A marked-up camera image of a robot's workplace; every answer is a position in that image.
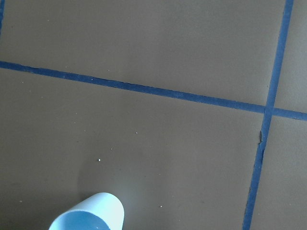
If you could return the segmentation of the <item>light blue cup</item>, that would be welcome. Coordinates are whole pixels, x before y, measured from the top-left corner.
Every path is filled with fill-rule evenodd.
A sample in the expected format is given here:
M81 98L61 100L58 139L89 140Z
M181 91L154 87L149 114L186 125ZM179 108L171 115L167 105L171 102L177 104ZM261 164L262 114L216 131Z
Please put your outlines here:
M50 230L121 230L124 207L110 193L97 193L59 215Z

